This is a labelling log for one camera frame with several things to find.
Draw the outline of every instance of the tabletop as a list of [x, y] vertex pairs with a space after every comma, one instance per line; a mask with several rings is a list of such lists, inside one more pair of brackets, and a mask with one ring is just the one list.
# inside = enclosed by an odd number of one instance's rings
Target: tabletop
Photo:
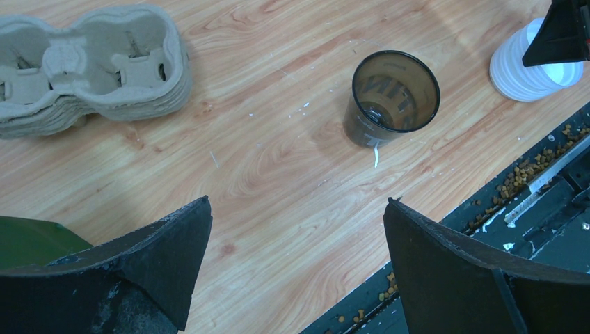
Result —
[[[0, 15], [66, 27], [123, 3], [5, 0]], [[0, 214], [100, 244], [208, 195], [187, 333], [298, 333], [389, 260], [389, 196], [438, 221], [589, 100], [587, 72], [532, 103], [491, 85], [493, 52], [549, 0], [152, 3], [187, 43], [189, 103], [0, 142]], [[375, 168], [342, 120], [354, 69], [383, 49], [424, 61], [442, 101], [426, 128], [380, 148]]]

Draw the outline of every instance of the stack of white cups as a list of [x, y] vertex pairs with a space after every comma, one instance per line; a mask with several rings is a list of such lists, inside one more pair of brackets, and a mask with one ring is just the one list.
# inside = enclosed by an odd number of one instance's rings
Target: stack of white cups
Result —
[[523, 65], [523, 56], [539, 32], [543, 19], [535, 19], [504, 42], [492, 56], [490, 77], [509, 99], [531, 102], [573, 86], [582, 77], [584, 63]]

